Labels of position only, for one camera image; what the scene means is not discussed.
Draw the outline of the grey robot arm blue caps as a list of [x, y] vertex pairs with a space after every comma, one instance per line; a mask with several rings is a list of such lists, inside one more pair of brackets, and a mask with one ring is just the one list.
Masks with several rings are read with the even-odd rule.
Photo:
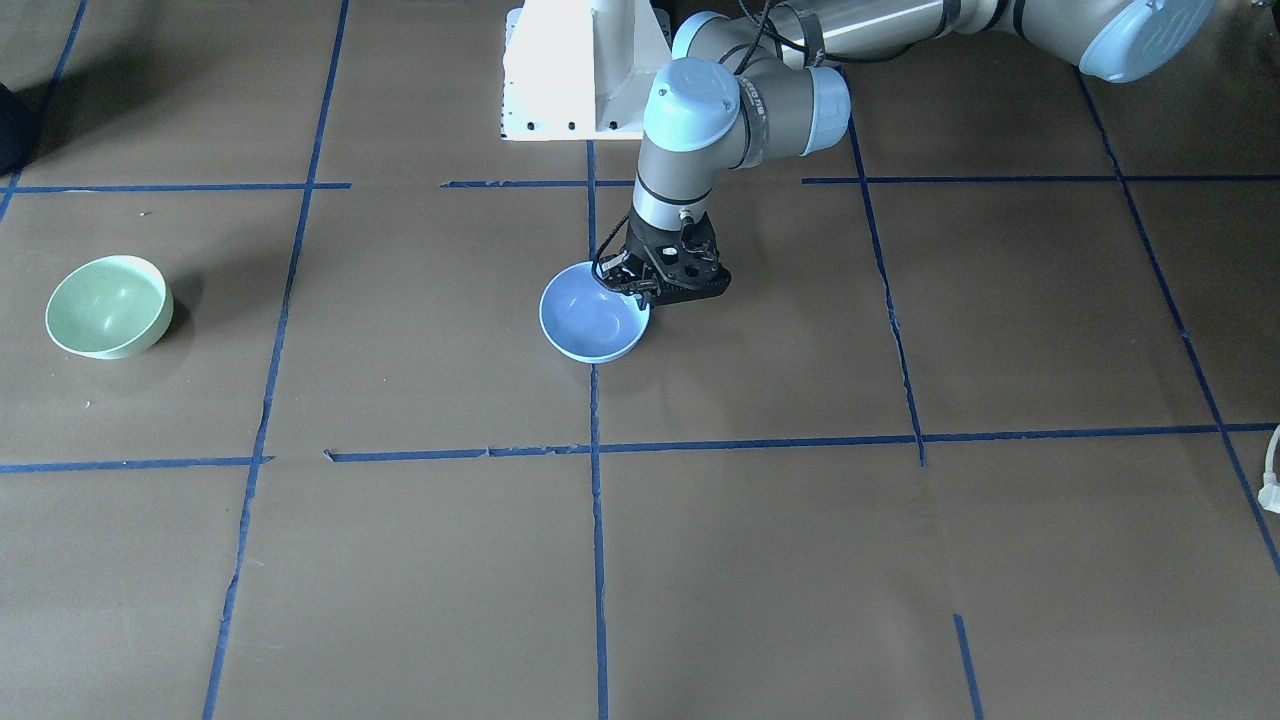
[[1000, 31], [1121, 85], [1179, 54], [1211, 1], [768, 1], [690, 15], [643, 113], [618, 252], [594, 281], [640, 309], [722, 295], [731, 282], [707, 204], [717, 177], [828, 149], [847, 133], [842, 64], [887, 61], [951, 33]]

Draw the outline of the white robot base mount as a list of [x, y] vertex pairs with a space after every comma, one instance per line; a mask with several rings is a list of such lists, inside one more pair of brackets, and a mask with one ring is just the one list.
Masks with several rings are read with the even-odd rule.
[[672, 23], [658, 1], [526, 1], [506, 17], [500, 137], [639, 141]]

